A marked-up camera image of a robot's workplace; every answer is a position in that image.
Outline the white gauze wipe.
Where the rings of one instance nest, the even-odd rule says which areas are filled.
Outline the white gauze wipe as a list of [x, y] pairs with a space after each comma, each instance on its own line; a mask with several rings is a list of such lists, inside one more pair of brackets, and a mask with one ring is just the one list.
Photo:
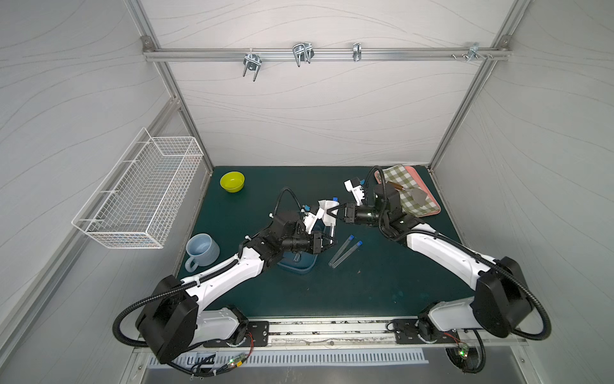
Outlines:
[[339, 201], [337, 198], [332, 200], [319, 200], [319, 210], [323, 212], [321, 220], [326, 227], [335, 227], [337, 225], [337, 212]]

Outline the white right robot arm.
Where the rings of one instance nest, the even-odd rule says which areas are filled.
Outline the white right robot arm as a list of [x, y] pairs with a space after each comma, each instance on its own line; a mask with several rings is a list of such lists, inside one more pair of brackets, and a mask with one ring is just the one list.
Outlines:
[[391, 183], [376, 185], [372, 199], [360, 179], [345, 181], [345, 188], [354, 200], [345, 204], [341, 219], [377, 227], [386, 238], [433, 260], [473, 291], [465, 299], [435, 302], [419, 314], [415, 328], [424, 342], [457, 329], [484, 330], [499, 338], [520, 335], [518, 327], [537, 305], [513, 259], [479, 254], [407, 214]]

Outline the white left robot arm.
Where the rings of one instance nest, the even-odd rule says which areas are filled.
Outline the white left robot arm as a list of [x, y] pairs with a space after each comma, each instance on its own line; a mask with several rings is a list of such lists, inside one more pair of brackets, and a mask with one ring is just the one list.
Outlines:
[[320, 254], [334, 238], [316, 224], [326, 213], [284, 211], [268, 227], [246, 238], [238, 252], [215, 267], [182, 280], [169, 276], [158, 283], [135, 326], [160, 363], [167, 364], [204, 343], [244, 342], [249, 321], [235, 307], [209, 310], [209, 305], [244, 281], [276, 266], [286, 253]]

